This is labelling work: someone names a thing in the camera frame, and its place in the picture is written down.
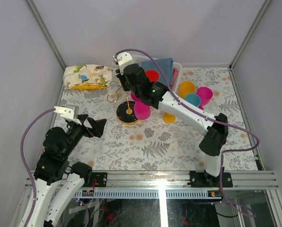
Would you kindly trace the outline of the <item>red plastic wine glass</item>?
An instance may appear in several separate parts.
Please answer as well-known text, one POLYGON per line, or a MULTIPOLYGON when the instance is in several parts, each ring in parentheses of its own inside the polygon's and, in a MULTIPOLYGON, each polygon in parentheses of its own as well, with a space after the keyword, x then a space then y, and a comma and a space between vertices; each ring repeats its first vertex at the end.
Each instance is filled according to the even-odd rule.
POLYGON ((145 74, 149 78, 150 82, 157 82, 159 80, 159 73, 155 70, 146 70, 145 74))

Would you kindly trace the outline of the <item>gold wine glass rack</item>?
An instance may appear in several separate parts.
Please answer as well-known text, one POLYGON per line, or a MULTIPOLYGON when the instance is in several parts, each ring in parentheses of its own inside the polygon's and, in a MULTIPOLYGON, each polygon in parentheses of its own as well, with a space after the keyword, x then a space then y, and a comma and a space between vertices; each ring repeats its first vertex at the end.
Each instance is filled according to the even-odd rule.
POLYGON ((133 110, 135 102, 129 100, 128 92, 123 90, 121 82, 114 76, 115 70, 106 65, 95 66, 95 84, 100 88, 95 92, 103 92, 103 95, 93 98, 91 113, 106 117, 112 123, 117 118, 124 125, 135 125, 139 122, 133 110))

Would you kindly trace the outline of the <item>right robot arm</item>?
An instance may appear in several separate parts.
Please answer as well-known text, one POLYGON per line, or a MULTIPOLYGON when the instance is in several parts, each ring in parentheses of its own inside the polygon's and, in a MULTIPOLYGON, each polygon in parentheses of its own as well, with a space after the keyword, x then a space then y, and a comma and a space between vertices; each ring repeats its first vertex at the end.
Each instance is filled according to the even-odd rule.
POLYGON ((143 104, 174 115, 203 136, 199 148, 206 156, 205 182, 209 186, 217 186, 222 181, 221 152, 229 134, 227 116, 202 112, 173 93, 165 84, 151 82, 143 68, 136 63, 126 66, 123 71, 117 69, 115 75, 123 89, 131 91, 143 104))

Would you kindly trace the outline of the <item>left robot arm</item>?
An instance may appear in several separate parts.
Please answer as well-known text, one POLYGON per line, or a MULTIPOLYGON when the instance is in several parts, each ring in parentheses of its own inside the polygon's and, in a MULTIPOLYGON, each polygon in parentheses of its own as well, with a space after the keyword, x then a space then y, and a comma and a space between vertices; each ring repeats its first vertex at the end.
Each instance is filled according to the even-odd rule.
POLYGON ((68 157, 83 137, 100 138, 107 120, 94 120, 87 114, 78 115, 77 120, 66 121, 67 131, 53 127, 46 132, 44 152, 29 174, 33 192, 19 226, 56 226, 78 189, 96 185, 92 167, 82 162, 70 166, 68 157))

